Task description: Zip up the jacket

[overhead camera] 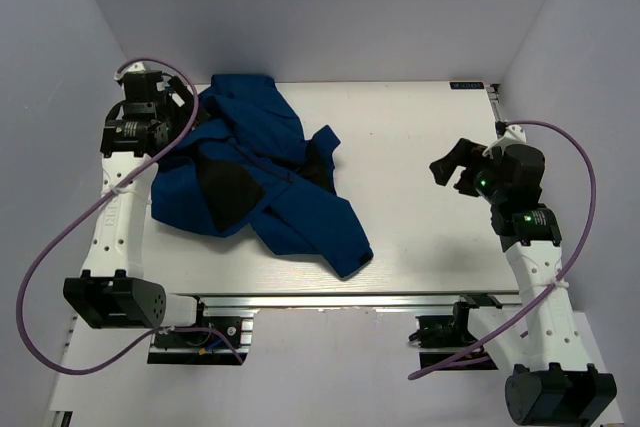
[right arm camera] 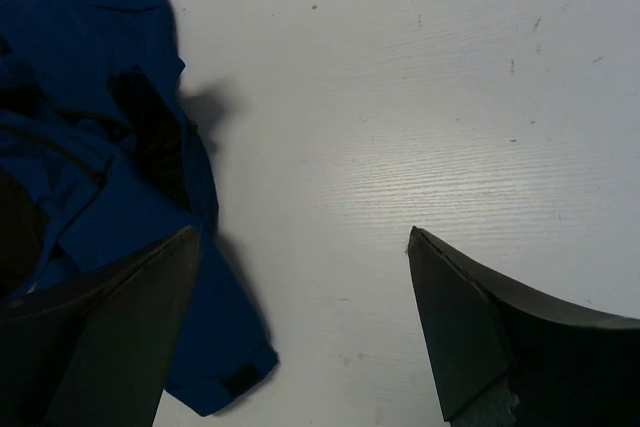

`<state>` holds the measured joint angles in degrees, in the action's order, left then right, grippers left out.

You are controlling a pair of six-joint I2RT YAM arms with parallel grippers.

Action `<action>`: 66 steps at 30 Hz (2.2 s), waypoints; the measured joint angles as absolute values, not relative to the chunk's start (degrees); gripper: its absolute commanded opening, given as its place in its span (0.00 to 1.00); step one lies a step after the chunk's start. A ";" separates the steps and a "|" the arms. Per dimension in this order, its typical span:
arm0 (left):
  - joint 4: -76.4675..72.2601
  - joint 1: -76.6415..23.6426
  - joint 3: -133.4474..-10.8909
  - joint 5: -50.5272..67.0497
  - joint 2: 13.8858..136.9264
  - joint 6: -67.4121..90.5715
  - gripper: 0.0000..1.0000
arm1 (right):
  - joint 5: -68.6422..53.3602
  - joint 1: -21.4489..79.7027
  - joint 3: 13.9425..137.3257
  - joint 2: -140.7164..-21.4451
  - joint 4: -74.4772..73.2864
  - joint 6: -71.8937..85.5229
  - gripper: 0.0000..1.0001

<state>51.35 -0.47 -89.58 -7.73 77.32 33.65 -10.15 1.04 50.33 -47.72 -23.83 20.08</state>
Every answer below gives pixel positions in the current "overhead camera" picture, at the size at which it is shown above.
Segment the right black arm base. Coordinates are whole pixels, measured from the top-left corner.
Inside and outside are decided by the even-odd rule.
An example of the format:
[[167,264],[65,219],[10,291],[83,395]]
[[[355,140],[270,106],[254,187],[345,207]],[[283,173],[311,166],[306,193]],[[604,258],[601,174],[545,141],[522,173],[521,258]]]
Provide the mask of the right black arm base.
[[420,368],[431,367],[448,356],[473,344],[469,333],[469,312],[481,307],[503,308],[500,301],[489,294],[464,294],[453,304],[450,314],[427,314],[417,317],[417,329],[409,335],[410,346],[418,347]]

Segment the blue jacket with black lining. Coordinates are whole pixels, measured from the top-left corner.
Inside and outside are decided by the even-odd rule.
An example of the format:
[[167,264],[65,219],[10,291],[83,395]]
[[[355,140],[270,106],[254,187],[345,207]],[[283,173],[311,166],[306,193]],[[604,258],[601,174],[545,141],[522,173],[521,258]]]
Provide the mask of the blue jacket with black lining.
[[184,232],[227,238],[250,226],[276,255],[318,255],[348,278],[374,253],[335,188],[330,126],[311,138],[263,75],[215,75],[199,95],[206,122],[158,163],[151,216]]

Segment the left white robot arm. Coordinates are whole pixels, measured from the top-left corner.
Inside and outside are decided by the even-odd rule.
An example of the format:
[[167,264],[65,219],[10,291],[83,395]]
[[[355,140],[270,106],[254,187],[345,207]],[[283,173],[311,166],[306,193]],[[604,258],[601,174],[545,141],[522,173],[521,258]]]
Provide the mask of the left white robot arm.
[[192,296],[146,279],[142,241],[156,155],[174,146],[193,110],[181,79],[141,63],[116,75],[123,101],[108,112],[100,145],[103,201],[88,255],[63,296],[92,328],[177,328],[188,345],[211,334]]

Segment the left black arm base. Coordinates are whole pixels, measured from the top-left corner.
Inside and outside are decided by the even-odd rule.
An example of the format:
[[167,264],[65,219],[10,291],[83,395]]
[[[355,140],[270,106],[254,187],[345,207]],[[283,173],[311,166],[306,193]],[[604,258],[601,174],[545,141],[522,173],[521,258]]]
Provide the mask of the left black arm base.
[[202,297],[194,331],[152,337],[147,363],[177,366],[239,366],[252,343],[257,309],[232,297]]

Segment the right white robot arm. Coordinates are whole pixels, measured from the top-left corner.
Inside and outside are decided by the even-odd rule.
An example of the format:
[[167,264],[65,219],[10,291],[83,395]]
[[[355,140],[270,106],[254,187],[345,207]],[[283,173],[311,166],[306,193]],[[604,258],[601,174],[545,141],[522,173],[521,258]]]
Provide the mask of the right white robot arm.
[[514,274],[522,309],[509,314],[492,295],[467,295],[454,305],[451,331],[466,345],[460,353],[411,374],[473,365],[484,351],[503,375],[504,398],[519,426],[591,426],[613,402],[617,386],[584,347],[574,320],[554,212],[540,200],[546,158],[527,144],[523,126],[496,125],[484,146],[461,138],[430,170],[444,186],[457,169],[455,189],[481,197]]

